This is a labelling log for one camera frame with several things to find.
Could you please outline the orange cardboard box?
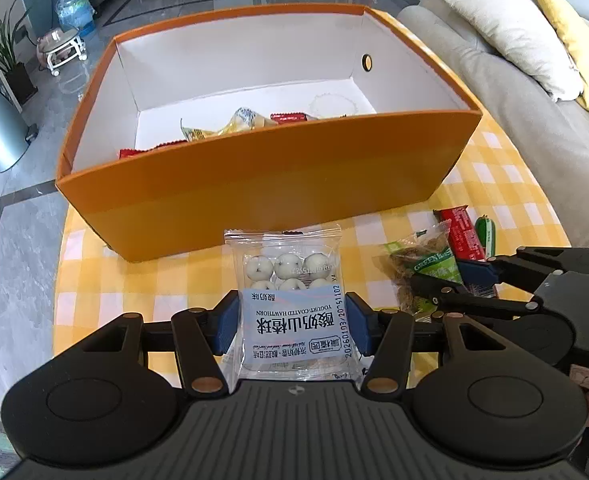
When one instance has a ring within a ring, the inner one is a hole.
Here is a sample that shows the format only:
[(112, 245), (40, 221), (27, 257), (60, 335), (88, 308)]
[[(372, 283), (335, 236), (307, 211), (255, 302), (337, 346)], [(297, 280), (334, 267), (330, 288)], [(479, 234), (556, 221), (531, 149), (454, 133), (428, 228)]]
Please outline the orange cardboard box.
[(427, 200), (482, 112), (387, 13), (337, 3), (204, 12), (114, 37), (56, 185), (131, 262)]

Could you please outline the long red snack bar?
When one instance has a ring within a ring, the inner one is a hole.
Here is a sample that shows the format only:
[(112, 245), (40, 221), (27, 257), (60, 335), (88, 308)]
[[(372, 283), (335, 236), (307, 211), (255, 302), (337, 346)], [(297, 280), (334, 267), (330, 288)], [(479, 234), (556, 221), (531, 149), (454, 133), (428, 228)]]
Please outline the long red snack bar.
[[(467, 212), (467, 205), (435, 210), (433, 213), (440, 222), (447, 222), (449, 225), (449, 244), (455, 261), (457, 259), (487, 261), (475, 226)], [(475, 296), (497, 297), (495, 285), (471, 285), (466, 288)]]

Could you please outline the blue water jug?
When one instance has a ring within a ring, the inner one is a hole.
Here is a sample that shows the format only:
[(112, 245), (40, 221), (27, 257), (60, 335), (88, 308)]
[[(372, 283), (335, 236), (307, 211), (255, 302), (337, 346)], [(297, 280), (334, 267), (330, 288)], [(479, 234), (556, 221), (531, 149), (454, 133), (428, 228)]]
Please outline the blue water jug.
[(95, 30), (95, 11), (89, 0), (58, 0), (55, 9), (59, 25), (65, 32), (74, 28), (85, 37)]

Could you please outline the white yogurt hawthorn ball packet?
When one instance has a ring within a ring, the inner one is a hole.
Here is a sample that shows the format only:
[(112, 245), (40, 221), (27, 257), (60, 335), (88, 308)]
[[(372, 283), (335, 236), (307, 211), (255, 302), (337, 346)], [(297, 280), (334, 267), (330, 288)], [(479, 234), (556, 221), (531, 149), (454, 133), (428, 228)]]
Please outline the white yogurt hawthorn ball packet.
[(343, 289), (340, 226), (289, 232), (229, 230), (239, 315), (224, 354), (228, 382), (362, 377)]

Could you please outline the beige cushion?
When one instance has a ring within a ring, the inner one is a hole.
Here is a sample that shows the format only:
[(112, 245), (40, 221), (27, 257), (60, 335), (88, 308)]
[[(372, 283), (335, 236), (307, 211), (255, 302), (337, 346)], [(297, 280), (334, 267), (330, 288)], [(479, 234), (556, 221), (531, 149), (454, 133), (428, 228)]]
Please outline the beige cushion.
[(443, 1), (553, 100), (580, 96), (583, 79), (575, 62), (532, 0)]

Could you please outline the small white wheeled stool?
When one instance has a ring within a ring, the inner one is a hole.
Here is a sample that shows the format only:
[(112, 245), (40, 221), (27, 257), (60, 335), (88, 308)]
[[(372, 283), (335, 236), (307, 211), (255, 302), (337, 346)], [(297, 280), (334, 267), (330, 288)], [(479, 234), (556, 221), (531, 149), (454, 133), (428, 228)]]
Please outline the small white wheeled stool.
[(80, 31), (74, 27), (68, 30), (56, 28), (52, 30), (42, 42), (42, 52), (49, 73), (58, 77), (60, 68), (70, 61), (87, 60), (85, 42), (81, 38)]

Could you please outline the beige chips bag blue logo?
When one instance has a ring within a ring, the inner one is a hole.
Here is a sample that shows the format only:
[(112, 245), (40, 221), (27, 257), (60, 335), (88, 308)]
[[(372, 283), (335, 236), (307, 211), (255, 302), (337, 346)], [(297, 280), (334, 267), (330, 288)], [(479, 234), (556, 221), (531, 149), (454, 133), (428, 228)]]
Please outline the beige chips bag blue logo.
[(232, 115), (232, 118), (229, 119), (229, 122), (222, 129), (216, 131), (188, 128), (183, 125), (183, 120), (180, 120), (180, 130), (182, 130), (184, 138), (189, 142), (214, 138), (214, 136), (225, 136), (225, 134), (229, 133), (251, 131), (274, 126), (277, 126), (277, 122), (274, 122), (272, 119), (266, 118), (247, 107), (238, 108), (234, 115)]

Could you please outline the beige sofa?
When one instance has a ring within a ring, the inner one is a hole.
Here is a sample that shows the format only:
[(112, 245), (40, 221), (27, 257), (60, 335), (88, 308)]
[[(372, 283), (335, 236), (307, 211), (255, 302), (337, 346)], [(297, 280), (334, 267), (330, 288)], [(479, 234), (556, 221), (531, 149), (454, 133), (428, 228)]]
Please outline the beige sofa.
[(406, 6), (398, 20), (467, 84), (518, 148), (573, 246), (589, 247), (589, 112), (553, 102), (443, 0)]

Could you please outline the green nut snack packet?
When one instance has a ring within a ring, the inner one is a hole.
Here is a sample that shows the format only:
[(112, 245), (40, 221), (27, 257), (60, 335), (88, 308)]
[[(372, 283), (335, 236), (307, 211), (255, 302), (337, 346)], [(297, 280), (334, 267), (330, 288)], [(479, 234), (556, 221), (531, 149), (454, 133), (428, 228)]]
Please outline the green nut snack packet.
[(392, 240), (381, 245), (385, 252), (380, 262), (397, 288), (400, 309), (413, 315), (416, 320), (427, 318), (436, 307), (428, 299), (412, 292), (411, 278), (415, 273), (462, 285), (463, 280), (450, 246), (449, 220), (428, 229), (415, 232), (401, 240)]

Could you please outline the green striped sausage stick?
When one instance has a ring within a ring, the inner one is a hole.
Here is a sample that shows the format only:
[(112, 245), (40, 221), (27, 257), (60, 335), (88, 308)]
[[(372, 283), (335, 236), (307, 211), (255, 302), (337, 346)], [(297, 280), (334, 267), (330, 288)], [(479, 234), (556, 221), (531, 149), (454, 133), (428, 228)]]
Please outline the green striped sausage stick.
[(488, 216), (481, 216), (476, 220), (475, 230), (485, 252), (485, 259), (494, 257), (496, 251), (496, 227), (494, 221)]

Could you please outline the potted green plant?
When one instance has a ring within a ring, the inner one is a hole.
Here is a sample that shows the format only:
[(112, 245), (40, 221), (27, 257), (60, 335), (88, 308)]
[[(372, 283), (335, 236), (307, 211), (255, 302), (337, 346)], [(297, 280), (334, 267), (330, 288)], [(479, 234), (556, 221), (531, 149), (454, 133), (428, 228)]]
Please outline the potted green plant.
[(34, 96), (37, 88), (14, 46), (14, 36), (29, 14), (28, 10), (24, 10), (18, 18), (12, 17), (18, 2), (19, 0), (12, 0), (10, 6), (4, 12), (0, 12), (0, 71), (18, 103), (24, 105)]

